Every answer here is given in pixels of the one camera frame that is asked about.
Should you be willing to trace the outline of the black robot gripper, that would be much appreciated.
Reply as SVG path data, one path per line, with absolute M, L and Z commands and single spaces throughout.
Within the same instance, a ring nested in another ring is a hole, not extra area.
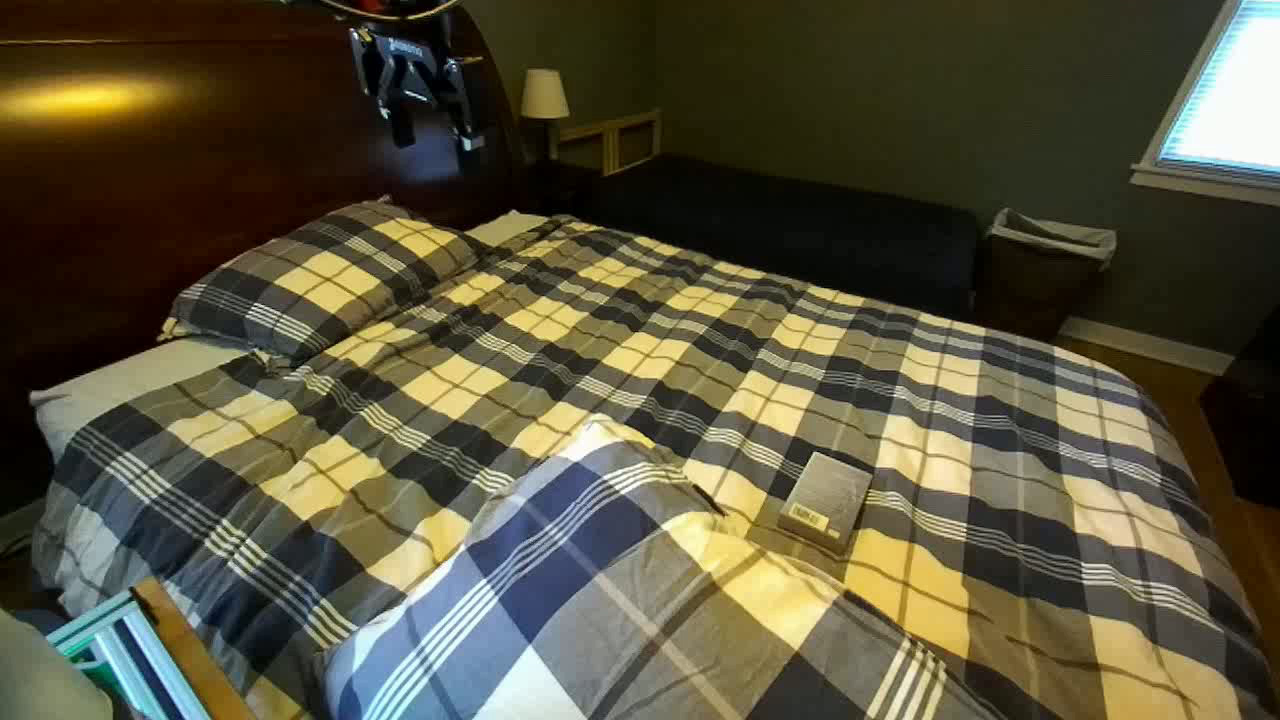
M 397 147 L 406 147 L 414 141 L 414 109 L 443 110 L 460 152 L 483 147 L 467 71 L 453 50 L 446 26 L 387 31 L 378 23 L 356 23 L 347 40 L 356 82 L 387 124 Z

